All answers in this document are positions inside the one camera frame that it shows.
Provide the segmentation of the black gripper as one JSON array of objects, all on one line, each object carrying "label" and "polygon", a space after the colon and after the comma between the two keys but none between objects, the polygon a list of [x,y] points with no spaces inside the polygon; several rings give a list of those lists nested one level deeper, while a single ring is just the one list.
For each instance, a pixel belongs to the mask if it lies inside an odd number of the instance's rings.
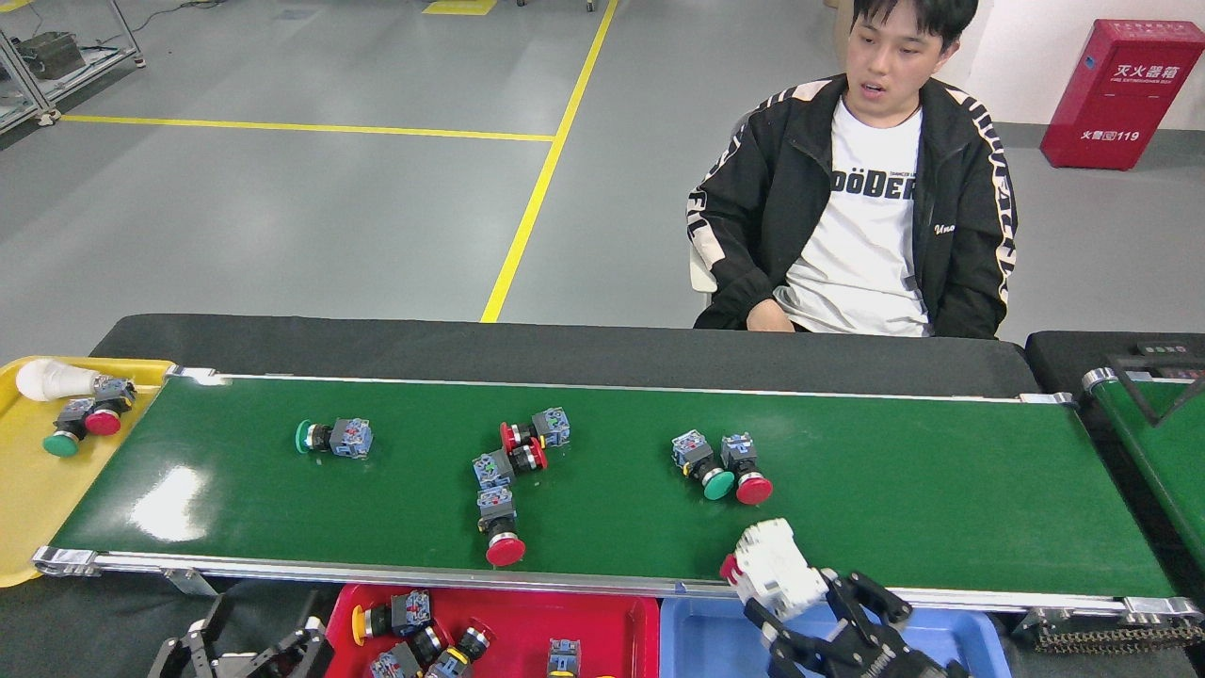
[{"label": "black gripper", "polygon": [[745,601],[743,615],[768,643],[768,677],[804,677],[803,670],[825,677],[970,677],[960,662],[940,665],[904,642],[900,630],[913,606],[897,592],[860,572],[825,568],[825,582],[839,621],[827,639],[797,633],[757,599]]}]

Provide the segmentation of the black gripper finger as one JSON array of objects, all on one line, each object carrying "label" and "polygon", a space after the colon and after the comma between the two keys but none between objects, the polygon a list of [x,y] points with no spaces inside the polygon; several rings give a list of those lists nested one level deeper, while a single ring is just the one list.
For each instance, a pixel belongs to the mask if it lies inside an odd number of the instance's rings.
[{"label": "black gripper finger", "polygon": [[233,605],[228,605],[224,595],[218,595],[207,615],[194,621],[183,636],[164,639],[147,677],[184,677],[189,667],[195,677],[235,677],[239,659],[214,653],[214,642],[227,626],[230,613]]},{"label": "black gripper finger", "polygon": [[333,656],[327,625],[308,617],[296,631],[253,656],[245,666],[245,676],[324,677]]}]

